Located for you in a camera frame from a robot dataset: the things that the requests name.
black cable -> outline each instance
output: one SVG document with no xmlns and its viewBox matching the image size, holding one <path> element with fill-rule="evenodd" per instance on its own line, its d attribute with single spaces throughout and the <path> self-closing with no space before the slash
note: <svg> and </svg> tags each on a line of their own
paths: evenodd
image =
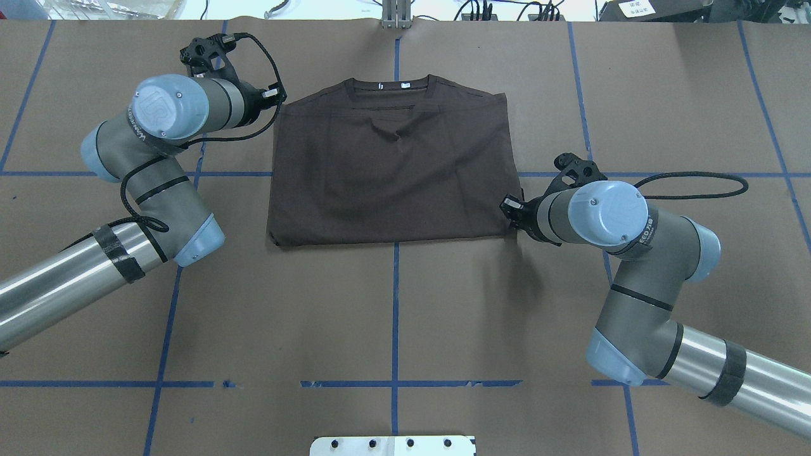
<svg viewBox="0 0 811 456">
<path fill-rule="evenodd" d="M 288 3 L 290 3 L 290 0 L 284 0 L 282 3 L 279 3 L 278 5 L 274 6 L 273 8 L 268 10 L 268 12 L 264 13 L 264 18 L 269 19 L 271 14 L 275 13 L 276 11 L 279 11 L 281 8 L 284 8 L 285 6 L 287 6 Z"/>
<path fill-rule="evenodd" d="M 457 11 L 457 14 L 455 16 L 453 16 L 453 20 L 459 19 L 459 15 L 461 14 L 461 11 L 465 9 L 465 6 L 467 6 L 468 3 L 470 4 L 470 19 L 472 20 L 473 19 L 473 3 L 474 2 L 476 3 L 476 5 L 478 5 L 478 0 L 467 0 L 466 2 L 462 3 L 461 6 L 459 7 L 459 11 Z"/>
<path fill-rule="evenodd" d="M 729 191 L 727 193 L 709 193 L 698 195 L 653 195 L 653 196 L 645 196 L 645 198 L 648 200 L 707 200 L 711 198 L 728 198 L 729 196 L 737 196 L 749 190 L 749 183 L 746 182 L 746 179 L 740 176 L 727 173 L 711 173 L 707 171 L 679 171 L 675 173 L 654 174 L 649 178 L 644 178 L 643 180 L 637 182 L 634 185 L 634 187 L 639 188 L 645 185 L 646 183 L 667 178 L 715 178 L 715 179 L 734 180 L 735 182 L 740 183 L 740 188 L 735 191 Z"/>
<path fill-rule="evenodd" d="M 127 184 L 130 182 L 132 176 L 147 169 L 149 166 L 158 163 L 159 161 L 164 161 L 165 159 L 166 157 L 153 158 L 152 160 L 147 161 L 143 165 L 136 167 L 134 170 L 127 173 L 127 175 L 124 176 L 124 179 L 121 179 L 121 187 L 119 188 L 121 202 L 122 204 L 124 204 L 124 208 L 127 210 L 127 212 L 130 213 L 130 217 L 119 218 L 115 222 L 108 223 L 107 226 L 112 228 L 113 226 L 133 222 L 138 223 L 139 225 L 142 226 L 146 226 L 150 230 L 157 231 L 158 233 L 166 233 L 169 231 L 169 225 L 166 225 L 166 223 L 164 223 L 163 221 L 158 220 L 155 217 L 143 216 L 137 213 L 130 205 L 130 201 L 127 199 Z M 71 243 L 71 245 L 63 248 L 63 250 L 67 250 L 68 248 L 75 246 L 76 244 L 84 241 L 85 239 L 90 239 L 91 237 L 93 237 L 93 233 L 86 234 L 85 236 L 82 236 L 81 238 Z"/>
<path fill-rule="evenodd" d="M 526 11 L 526 9 L 532 5 L 538 5 L 538 16 L 540 16 L 541 12 L 543 11 L 543 5 L 541 5 L 541 2 L 528 2 L 524 5 L 523 8 L 521 8 L 521 12 L 518 13 L 518 19 L 515 19 L 515 21 L 518 22 L 519 20 L 521 20 L 521 16 L 524 15 L 524 11 Z"/>
<path fill-rule="evenodd" d="M 284 85 L 281 83 L 281 76 L 279 75 L 279 68 L 276 66 L 276 62 L 273 61 L 273 57 L 270 56 L 270 53 L 268 52 L 268 50 L 265 49 L 264 46 L 262 45 L 262 43 L 256 37 L 251 35 L 250 33 L 235 33 L 234 38 L 236 38 L 237 41 L 242 40 L 243 38 L 250 38 L 251 40 L 253 40 L 253 42 L 256 43 L 257 46 L 259 46 L 259 49 L 262 50 L 262 52 L 264 53 L 264 56 L 266 58 L 268 58 L 268 60 L 270 61 L 271 66 L 273 66 L 273 74 L 276 75 L 276 80 L 279 82 L 279 94 L 281 95 L 281 91 L 284 90 Z M 191 146 L 192 144 L 197 144 L 197 143 L 202 143 L 202 142 L 226 143 L 226 142 L 231 142 L 231 141 L 249 140 L 250 138 L 256 137 L 259 134 L 263 133 L 265 130 L 269 129 L 270 126 L 273 125 L 274 122 L 276 122 L 276 117 L 278 117 L 278 115 L 279 115 L 279 109 L 281 108 L 281 103 L 284 101 L 282 99 L 282 97 L 278 97 L 278 99 L 279 99 L 279 101 L 276 103 L 276 109 L 273 111 L 273 116 L 270 118 L 268 123 L 266 123 L 264 125 L 264 127 L 261 127 L 259 130 L 254 131 L 250 135 L 236 136 L 234 138 L 224 138 L 224 137 L 217 137 L 217 138 L 208 137 L 207 138 L 207 137 L 202 137 L 201 136 L 200 138 L 197 138 L 196 140 L 186 141 L 185 143 L 180 144 L 179 147 L 185 149 L 185 148 L 189 148 L 189 146 Z"/>
</svg>

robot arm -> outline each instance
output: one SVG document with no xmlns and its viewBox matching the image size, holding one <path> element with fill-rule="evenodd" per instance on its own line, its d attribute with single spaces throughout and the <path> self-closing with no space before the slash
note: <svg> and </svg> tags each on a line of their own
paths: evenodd
<svg viewBox="0 0 811 456">
<path fill-rule="evenodd" d="M 225 242 L 214 214 L 174 155 L 194 136 L 251 124 L 262 110 L 278 109 L 285 100 L 281 81 L 259 90 L 237 77 L 226 54 L 243 37 L 255 40 L 244 33 L 194 39 L 180 51 L 189 76 L 143 81 L 126 110 L 84 139 L 85 164 L 100 178 L 121 183 L 122 201 L 132 217 L 103 225 L 0 282 L 0 356 L 168 259 L 186 267 Z M 222 68 L 214 69 L 215 58 L 222 59 Z M 127 202 L 126 191 L 139 213 Z"/>
<path fill-rule="evenodd" d="M 682 284 L 703 280 L 718 264 L 718 237 L 650 204 L 634 186 L 608 181 L 591 161 L 564 154 L 556 165 L 561 174 L 544 196 L 507 196 L 501 207 L 533 239 L 588 243 L 622 260 L 592 333 L 589 364 L 627 385 L 664 379 L 811 440 L 808 373 L 671 318 Z M 562 184 L 563 176 L 575 183 Z"/>
</svg>

table surface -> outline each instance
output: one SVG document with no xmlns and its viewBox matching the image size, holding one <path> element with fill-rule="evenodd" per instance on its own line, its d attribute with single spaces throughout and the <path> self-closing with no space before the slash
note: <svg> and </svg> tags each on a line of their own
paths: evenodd
<svg viewBox="0 0 811 456">
<path fill-rule="evenodd" d="M 674 318 L 811 370 L 811 28 L 759 24 L 0 21 L 0 277 L 124 214 L 79 144 L 192 37 L 247 31 L 290 100 L 427 73 L 505 92 L 526 195 L 552 160 L 611 179 L 744 175 L 727 200 L 663 202 L 723 259 Z M 269 84 L 260 54 L 232 53 Z M 617 263 L 524 234 L 282 251 L 265 225 L 272 132 L 179 158 L 227 235 L 103 298 L 0 362 L 3 454 L 307 454 L 316 436 L 476 436 L 479 454 L 808 454 L 799 438 L 662 382 L 586 362 Z M 650 194 L 725 183 L 651 184 Z"/>
</svg>

blue joint cap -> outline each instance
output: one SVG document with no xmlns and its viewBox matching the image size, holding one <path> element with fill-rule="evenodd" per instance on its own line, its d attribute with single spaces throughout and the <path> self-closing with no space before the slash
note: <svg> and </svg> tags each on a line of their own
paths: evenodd
<svg viewBox="0 0 811 456">
<path fill-rule="evenodd" d="M 96 173 L 96 176 L 107 182 L 119 182 L 121 179 L 113 176 L 107 168 L 104 167 L 104 164 L 101 163 L 101 158 L 99 158 L 99 149 L 96 146 L 99 128 L 101 128 L 101 123 L 99 123 L 96 128 L 93 128 L 93 131 L 88 133 L 82 140 L 82 145 L 79 148 L 82 153 L 82 161 L 84 161 L 84 165 L 87 166 L 89 170 Z"/>
<path fill-rule="evenodd" d="M 586 350 L 586 360 L 591 364 L 592 368 L 597 369 L 603 375 L 626 385 L 639 386 L 647 377 L 640 368 L 617 350 L 614 344 L 610 343 L 597 328 L 594 328 L 591 332 L 591 342 L 589 342 L 589 348 Z"/>
<path fill-rule="evenodd" d="M 200 132 L 208 119 L 208 97 L 188 76 L 155 76 L 138 84 L 132 113 L 150 135 L 181 140 Z"/>
<path fill-rule="evenodd" d="M 223 243 L 225 243 L 225 234 L 220 229 L 214 214 L 211 214 L 205 219 L 203 225 L 197 229 L 195 235 L 191 236 L 189 242 L 180 249 L 174 260 L 178 265 L 185 268 L 222 247 Z"/>
<path fill-rule="evenodd" d="M 687 282 L 700 282 L 706 279 L 721 261 L 721 241 L 709 228 L 697 224 L 689 217 L 684 218 L 690 220 L 696 229 L 698 246 L 701 249 L 698 254 L 698 266 L 693 275 L 688 277 Z"/>
<path fill-rule="evenodd" d="M 648 204 L 631 184 L 603 180 L 587 183 L 572 195 L 569 224 L 586 242 L 614 247 L 634 240 L 648 222 Z"/>
</svg>

shirt neckline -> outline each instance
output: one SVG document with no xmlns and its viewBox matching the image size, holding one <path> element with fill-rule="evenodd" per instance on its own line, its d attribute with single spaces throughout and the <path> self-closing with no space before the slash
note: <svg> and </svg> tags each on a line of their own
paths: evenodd
<svg viewBox="0 0 811 456">
<path fill-rule="evenodd" d="M 407 90 L 425 90 L 425 93 L 422 94 L 421 97 L 415 98 L 414 102 L 426 100 L 434 95 L 434 89 L 436 87 L 436 76 L 434 75 L 426 75 L 423 78 L 418 80 L 406 80 L 406 81 L 384 81 L 384 82 L 371 82 L 371 81 L 361 81 L 356 80 L 355 78 L 349 78 L 344 81 L 344 89 L 346 92 L 346 96 L 353 102 L 356 103 L 364 103 L 364 104 L 375 104 L 376 102 L 380 102 L 382 104 L 386 104 L 386 100 L 382 99 L 363 99 L 358 96 L 358 91 L 374 91 L 374 92 L 402 92 Z"/>
</svg>

